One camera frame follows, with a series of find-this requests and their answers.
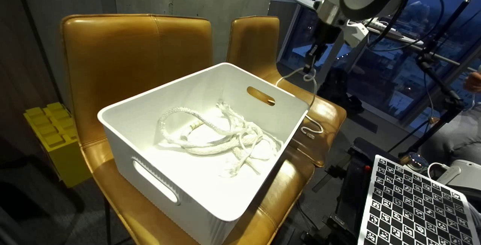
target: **chair backrest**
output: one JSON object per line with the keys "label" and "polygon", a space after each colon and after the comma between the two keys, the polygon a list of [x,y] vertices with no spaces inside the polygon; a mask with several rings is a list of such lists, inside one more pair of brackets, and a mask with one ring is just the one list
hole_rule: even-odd
{"label": "chair backrest", "polygon": [[151,14],[72,15],[61,26],[71,107],[82,145],[105,137],[105,106],[213,64],[206,19]]}
{"label": "chair backrest", "polygon": [[253,16],[232,21],[227,62],[265,77],[277,69],[279,19]]}

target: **bin handle hole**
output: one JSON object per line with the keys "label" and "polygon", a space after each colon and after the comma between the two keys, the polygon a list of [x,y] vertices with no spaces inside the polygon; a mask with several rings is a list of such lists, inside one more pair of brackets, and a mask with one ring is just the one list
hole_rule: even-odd
{"label": "bin handle hole", "polygon": [[275,105],[275,99],[272,96],[269,96],[268,94],[261,92],[254,87],[249,86],[247,88],[247,93],[269,106]]}
{"label": "bin handle hole", "polygon": [[156,189],[162,192],[162,194],[165,195],[165,197],[167,197],[174,204],[177,204],[177,205],[180,204],[174,192],[172,192],[171,189],[167,188],[167,186],[164,185],[162,181],[160,181],[158,178],[153,176],[146,168],[144,168],[144,166],[142,166],[136,160],[132,161],[132,163],[134,164],[134,168],[137,170],[137,172],[141,176],[143,176],[148,182],[150,182]]}

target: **chair leg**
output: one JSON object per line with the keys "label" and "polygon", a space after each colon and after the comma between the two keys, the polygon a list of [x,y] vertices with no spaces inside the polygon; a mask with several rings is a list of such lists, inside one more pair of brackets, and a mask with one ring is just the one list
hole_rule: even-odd
{"label": "chair leg", "polygon": [[103,197],[103,204],[105,207],[105,227],[107,231],[107,245],[112,244],[112,237],[110,236],[110,204],[107,198]]}

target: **yellow toy block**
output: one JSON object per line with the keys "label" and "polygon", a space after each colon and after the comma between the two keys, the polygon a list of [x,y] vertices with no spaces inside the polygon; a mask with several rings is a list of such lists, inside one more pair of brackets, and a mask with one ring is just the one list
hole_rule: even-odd
{"label": "yellow toy block", "polygon": [[91,177],[80,152],[74,121],[62,104],[57,102],[43,109],[28,109],[24,117],[67,187]]}

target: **yellow leather chair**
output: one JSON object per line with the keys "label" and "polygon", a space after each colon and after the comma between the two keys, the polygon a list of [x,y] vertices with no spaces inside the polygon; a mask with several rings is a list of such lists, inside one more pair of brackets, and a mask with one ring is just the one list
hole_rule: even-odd
{"label": "yellow leather chair", "polygon": [[[230,28],[227,62],[275,84],[282,77],[276,66],[278,37],[279,19],[277,17],[253,16],[235,19]],[[288,80],[282,80],[279,87],[307,103],[312,101],[313,93]],[[316,96],[308,115],[323,126],[324,133],[314,134],[315,138],[312,140],[297,130],[289,146],[305,154],[314,165],[323,167],[332,142],[346,119],[346,111]],[[306,118],[301,126],[310,127],[313,130],[319,129]]]}
{"label": "yellow leather chair", "polygon": [[[197,244],[120,175],[97,113],[211,66],[210,23],[150,14],[73,15],[61,29],[80,148],[108,203],[137,244]],[[314,172],[292,148],[277,166],[225,244],[269,244]]]}

